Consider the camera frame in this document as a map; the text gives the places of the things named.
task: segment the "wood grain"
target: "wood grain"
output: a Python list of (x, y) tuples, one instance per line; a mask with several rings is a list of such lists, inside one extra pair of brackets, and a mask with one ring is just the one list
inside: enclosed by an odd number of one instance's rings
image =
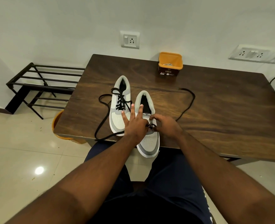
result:
[[(218, 154), (275, 161), (275, 91), (263, 74), (184, 65), (177, 77), (158, 74), (158, 62), (94, 54), (59, 120), (55, 133), (94, 138), (107, 113), (98, 97), (125, 75), (131, 98), (147, 90), (157, 113), (180, 116), (181, 127)], [(98, 137), (111, 134), (107, 120)], [(178, 147), (161, 136), (161, 146)]]

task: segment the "white sneaker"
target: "white sneaker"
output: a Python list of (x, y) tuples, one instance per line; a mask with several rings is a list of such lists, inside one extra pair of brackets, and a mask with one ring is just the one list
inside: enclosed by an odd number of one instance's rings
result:
[[(128, 79), (122, 75), (116, 81), (114, 88), (111, 89), (113, 93), (111, 98), (111, 109), (109, 113), (109, 125), (113, 133), (124, 131), (125, 125), (121, 115), (124, 111), (128, 120), (130, 119), (130, 85)], [(124, 136), (124, 133), (117, 134), (117, 136)]]
[[(154, 124), (156, 126), (156, 119), (151, 121), (149, 120), (150, 116), (155, 114), (155, 109), (149, 93), (145, 90), (141, 91), (136, 98), (135, 116), (138, 114), (138, 110), (141, 104), (144, 105), (143, 119), (148, 120), (149, 125)], [(143, 157), (152, 158), (158, 154), (159, 145), (159, 133), (149, 129), (143, 140), (137, 145), (137, 149)]]

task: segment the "tiled floor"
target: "tiled floor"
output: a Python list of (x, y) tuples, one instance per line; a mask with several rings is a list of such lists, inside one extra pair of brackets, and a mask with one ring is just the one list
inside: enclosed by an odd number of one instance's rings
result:
[[(53, 105), (54, 101), (41, 101), (45, 103)], [(52, 119), (60, 110), (35, 109), (44, 120), (24, 104), (14, 115), (0, 114), (0, 223), (80, 165), (91, 148), (88, 143), (78, 145), (53, 135)], [(153, 160), (134, 149), (126, 162), (131, 180), (144, 181)], [(35, 174), (37, 167), (43, 167), (44, 172)], [(239, 167), (275, 194), (275, 163), (259, 161)], [(207, 200), (217, 223), (226, 223), (210, 198)]]

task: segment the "shoe rack shelf bar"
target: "shoe rack shelf bar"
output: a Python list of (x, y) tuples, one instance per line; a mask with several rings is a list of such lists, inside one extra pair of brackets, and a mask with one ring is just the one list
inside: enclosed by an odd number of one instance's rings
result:
[[(55, 93), (62, 93), (62, 94), (72, 94), (74, 91), (75, 87), (69, 87), (69, 86), (49, 86), (47, 81), (52, 81), (52, 82), (64, 82), (64, 83), (78, 83), (78, 81), (70, 81), (70, 80), (61, 80), (61, 79), (47, 79), (43, 78), (42, 74), (49, 74), (49, 75), (64, 75), (64, 76), (77, 76), (81, 77), (82, 74), (71, 74), (71, 73), (62, 73), (62, 72), (51, 72), (51, 71), (39, 71), (37, 67), (43, 67), (43, 68), (56, 68), (56, 69), (69, 69), (69, 70), (80, 70), (84, 71), (84, 68), (77, 68), (77, 67), (60, 67), (60, 66), (49, 66), (49, 65), (37, 65), (34, 63), (29, 63), (23, 70), (21, 70), (17, 75), (15, 75), (10, 81), (6, 83), (6, 85), (9, 87), (10, 90), (13, 91), (14, 94), (22, 102), (24, 102), (34, 113), (36, 113), (41, 119), (43, 117), (37, 113), (35, 109), (33, 109), (33, 106), (38, 106), (38, 107), (48, 107), (48, 108), (58, 108), (58, 109), (64, 109), (65, 107), (59, 107), (59, 106), (49, 106), (49, 105), (37, 105), (35, 102), (39, 99), (41, 100), (53, 100), (53, 101), (66, 101), (66, 99), (57, 99)], [(34, 72), (37, 73), (39, 77), (29, 77), (29, 76), (24, 76), (25, 73), (27, 72)], [(35, 79), (35, 80), (42, 80), (43, 85), (36, 85), (36, 84), (29, 84), (29, 83), (21, 83), (17, 82), (19, 79)], [(35, 96), (35, 98), (30, 102), (27, 103), (23, 98), (21, 98), (16, 90), (14, 89), (14, 85), (19, 85), (19, 86), (24, 86), (28, 88), (29, 90), (37, 90), (39, 91), (38, 94)], [(43, 92), (50, 92), (55, 98), (42, 98), (40, 97)]]

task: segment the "electrical outlet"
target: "electrical outlet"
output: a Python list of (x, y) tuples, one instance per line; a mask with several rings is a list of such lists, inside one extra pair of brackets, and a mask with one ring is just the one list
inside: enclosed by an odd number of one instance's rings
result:
[(140, 33), (131, 31), (120, 31), (121, 47), (139, 49)]
[(231, 53), (229, 59), (275, 64), (275, 48), (239, 45)]

